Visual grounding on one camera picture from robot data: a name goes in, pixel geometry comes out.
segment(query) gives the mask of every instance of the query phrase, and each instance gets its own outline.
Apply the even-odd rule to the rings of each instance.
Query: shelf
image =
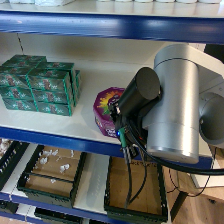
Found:
[[[0,5],[1,32],[223,44],[223,26],[223,3],[78,0],[61,7]]]
[[[72,117],[10,111],[0,99],[0,136],[24,142],[123,156],[119,141],[103,136],[95,124],[93,104],[109,87],[126,87],[135,73],[89,70],[82,72],[83,89]]]
[[[26,215],[29,211],[29,208],[30,208],[29,205],[19,204],[19,207],[18,207],[15,214],[10,214],[10,213],[7,213],[7,212],[0,212],[0,216],[7,217],[7,218],[10,218],[10,219],[17,219],[17,220],[21,220],[21,221],[26,221]]]
[[[41,220],[41,218],[36,217],[34,215],[35,209],[36,209],[35,206],[30,206],[29,211],[26,215],[26,221],[29,222],[29,223],[44,224],[45,222],[43,222]]]
[[[17,167],[15,168],[12,176],[9,178],[5,188],[2,190],[2,193],[8,194],[8,198],[10,198],[12,202],[98,220],[106,223],[125,224],[125,222],[108,218],[103,207],[109,156],[88,154],[73,209],[33,201],[28,199],[28,197],[23,192],[18,191],[16,188],[17,181],[25,169],[27,162],[31,158],[35,148],[36,145],[29,145]]]

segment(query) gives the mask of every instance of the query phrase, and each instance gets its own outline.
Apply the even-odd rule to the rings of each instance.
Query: green packaging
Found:
[[[16,54],[10,59],[10,61],[46,62],[47,58],[46,56]]]
[[[73,91],[73,99],[74,99],[75,106],[77,105],[79,98],[80,98],[80,90],[77,89],[76,91]]]
[[[0,66],[0,85],[29,88],[26,80],[32,68],[10,68]]]
[[[74,63],[64,63],[64,62],[40,62],[37,66],[39,69],[49,69],[49,70],[59,70],[67,71],[70,75],[70,82],[76,80],[75,64]]]
[[[72,89],[68,89],[66,92],[52,92],[52,91],[43,91],[32,89],[33,97],[36,101],[45,102],[45,103],[62,103],[68,104],[73,100]]]
[[[73,100],[70,102],[70,104],[36,102],[36,105],[39,112],[63,116],[72,116],[75,108]]]
[[[33,100],[31,90],[20,87],[0,86],[0,95],[2,98]]]
[[[8,60],[2,64],[3,67],[12,67],[12,68],[35,68],[39,62],[32,61],[14,61]]]
[[[75,70],[75,79],[76,79],[76,85],[77,88],[81,85],[81,72],[80,70]]]
[[[15,100],[2,98],[8,110],[37,111],[33,100]]]
[[[70,89],[69,73],[66,71],[33,69],[28,74],[29,85],[32,89],[47,91],[63,91]]]

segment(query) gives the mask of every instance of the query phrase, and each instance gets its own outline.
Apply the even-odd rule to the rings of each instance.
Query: tray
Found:
[[[140,161],[133,161],[131,170],[132,196],[134,196],[142,183],[144,167]],[[128,172],[124,159],[111,157],[104,197],[104,209],[108,217],[139,224],[167,222],[168,209],[160,165],[147,163],[146,184],[128,209],[124,209],[127,192]]]
[[[61,223],[67,223],[67,224],[81,224],[82,218],[77,216],[72,216],[60,212],[54,212],[47,209],[42,208],[36,208],[34,215],[36,217],[41,218],[46,223],[51,224],[61,224]]]
[[[50,150],[58,150],[57,155],[44,155]],[[41,164],[40,160],[46,157],[48,162]],[[18,181],[17,189],[31,200],[72,208],[85,158],[86,153],[38,145]],[[61,174],[60,166],[67,163],[70,168]]]
[[[29,143],[14,141],[0,159],[0,190],[8,181],[17,163],[20,161]]]
[[[0,200],[0,211],[1,212],[15,214],[18,207],[19,207],[19,204]]]

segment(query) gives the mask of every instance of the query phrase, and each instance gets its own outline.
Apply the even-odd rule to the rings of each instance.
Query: small white item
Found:
[[[156,0],[157,2],[175,2],[175,0]]]
[[[103,13],[112,13],[114,12],[114,1],[101,1],[98,0],[96,2],[96,9],[97,12],[103,12]]]
[[[66,165],[64,165],[64,167],[65,167],[65,169],[67,170],[67,169],[69,169],[69,164],[66,164]]]
[[[52,149],[50,151],[43,151],[44,156],[50,156],[52,154]]]
[[[132,0],[115,0],[116,2],[132,2]]]
[[[197,2],[197,0],[176,0],[177,2],[186,3],[186,4],[192,4]]]
[[[121,1],[115,1],[114,2],[114,11],[116,13],[132,13],[133,12],[133,5],[134,2],[127,1],[127,2],[121,2]]]
[[[198,0],[199,2],[202,3],[207,3],[207,4],[214,4],[214,3],[220,3],[222,0]]]
[[[52,152],[52,156],[56,156],[58,154],[58,149]]]
[[[163,16],[173,15],[175,4],[173,2],[167,4],[158,1],[153,2],[153,14]]]
[[[216,16],[222,4],[196,4],[195,16]]]
[[[9,2],[12,3],[12,4],[17,4],[17,3],[34,4],[35,0],[9,0]]]
[[[40,164],[46,164],[47,163],[47,157],[45,157],[45,158],[42,158],[41,160],[40,160]]]
[[[63,166],[60,166],[60,173],[63,173],[65,170],[69,169],[69,164],[65,164]]]
[[[153,2],[142,2],[136,1],[134,2],[134,13],[139,15],[149,15],[152,14]]]
[[[60,6],[66,5],[74,0],[35,0],[35,5],[38,6]]]
[[[153,0],[135,0],[136,2],[153,2]]]
[[[9,148],[8,142],[2,142],[1,143],[1,151],[6,152],[6,150]]]
[[[2,138],[2,142],[9,142],[9,141],[10,141],[9,139]]]
[[[174,5],[174,14],[177,16],[193,16],[195,13],[196,4],[185,4],[176,2]]]

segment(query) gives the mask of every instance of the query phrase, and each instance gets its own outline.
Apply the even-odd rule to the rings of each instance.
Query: white shelf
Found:
[[[72,117],[40,112],[7,110],[0,99],[0,126],[119,144],[115,138],[102,135],[95,124],[93,104],[99,92],[109,87],[126,87],[135,73],[89,70],[82,73],[82,92]]]
[[[152,15],[172,17],[223,18],[224,4],[184,4],[184,3],[138,3],[138,2],[100,2],[96,0],[77,0],[65,6],[41,7],[34,4],[0,4],[3,11],[112,14],[112,15]]]

